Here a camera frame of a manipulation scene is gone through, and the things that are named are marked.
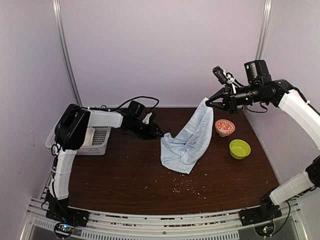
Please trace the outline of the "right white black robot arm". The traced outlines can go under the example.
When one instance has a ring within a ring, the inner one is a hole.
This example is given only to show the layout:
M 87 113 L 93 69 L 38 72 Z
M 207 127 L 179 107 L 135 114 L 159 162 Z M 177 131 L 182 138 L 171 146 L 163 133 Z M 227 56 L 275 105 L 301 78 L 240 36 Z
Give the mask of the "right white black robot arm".
M 259 220 L 276 207 L 320 187 L 320 114 L 302 92 L 285 79 L 273 80 L 261 61 L 244 65 L 245 82 L 216 66 L 220 89 L 206 102 L 215 110 L 237 114 L 247 108 L 254 132 L 266 151 L 279 185 L 261 198 Z

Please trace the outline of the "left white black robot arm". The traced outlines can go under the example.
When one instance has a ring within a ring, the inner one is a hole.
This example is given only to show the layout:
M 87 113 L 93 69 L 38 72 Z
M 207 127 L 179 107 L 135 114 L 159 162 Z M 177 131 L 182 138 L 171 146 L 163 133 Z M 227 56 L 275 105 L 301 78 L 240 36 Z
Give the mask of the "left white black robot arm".
M 164 133 L 154 122 L 154 112 L 150 111 L 143 119 L 140 118 L 144 108 L 143 104 L 134 100 L 123 109 L 80 107 L 73 103 L 66 108 L 54 128 L 55 143 L 51 147 L 51 153 L 55 159 L 51 167 L 52 178 L 49 187 L 49 195 L 56 203 L 51 211 L 61 222 L 67 222 L 72 218 L 71 209 L 62 201 L 69 197 L 73 161 L 85 143 L 88 129 L 121 129 L 133 132 L 143 140 L 162 138 Z

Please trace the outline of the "light blue towel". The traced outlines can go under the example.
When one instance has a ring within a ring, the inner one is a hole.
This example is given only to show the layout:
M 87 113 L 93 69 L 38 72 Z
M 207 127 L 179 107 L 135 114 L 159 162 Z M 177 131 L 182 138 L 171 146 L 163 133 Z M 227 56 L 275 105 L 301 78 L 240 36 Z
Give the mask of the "light blue towel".
M 160 140 L 161 164 L 171 171 L 190 174 L 208 149 L 214 124 L 214 109 L 205 97 L 187 124 L 175 136 L 168 132 Z

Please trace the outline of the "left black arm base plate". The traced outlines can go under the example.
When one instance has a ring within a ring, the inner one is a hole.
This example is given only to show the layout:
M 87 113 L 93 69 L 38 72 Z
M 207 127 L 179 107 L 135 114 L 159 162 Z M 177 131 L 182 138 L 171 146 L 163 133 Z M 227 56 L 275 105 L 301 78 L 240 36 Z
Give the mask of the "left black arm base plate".
M 75 227 L 86 227 L 89 219 L 89 212 L 70 207 L 65 208 L 57 204 L 50 204 L 45 217 Z

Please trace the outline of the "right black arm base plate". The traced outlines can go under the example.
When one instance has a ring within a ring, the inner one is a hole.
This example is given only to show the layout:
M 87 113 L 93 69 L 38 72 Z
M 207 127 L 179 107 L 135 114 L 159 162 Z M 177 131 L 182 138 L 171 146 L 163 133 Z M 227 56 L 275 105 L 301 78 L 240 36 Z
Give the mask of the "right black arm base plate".
M 255 225 L 282 216 L 278 205 L 261 203 L 260 206 L 246 208 L 239 211 L 242 226 Z

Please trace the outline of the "white terry towel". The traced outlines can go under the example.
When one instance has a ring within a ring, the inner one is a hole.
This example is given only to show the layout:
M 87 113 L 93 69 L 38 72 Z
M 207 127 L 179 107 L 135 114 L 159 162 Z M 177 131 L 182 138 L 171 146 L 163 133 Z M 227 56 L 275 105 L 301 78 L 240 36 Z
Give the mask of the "white terry towel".
M 88 127 L 86 129 L 84 142 L 82 144 L 83 147 L 92 146 L 93 145 L 93 139 L 95 134 L 95 128 Z

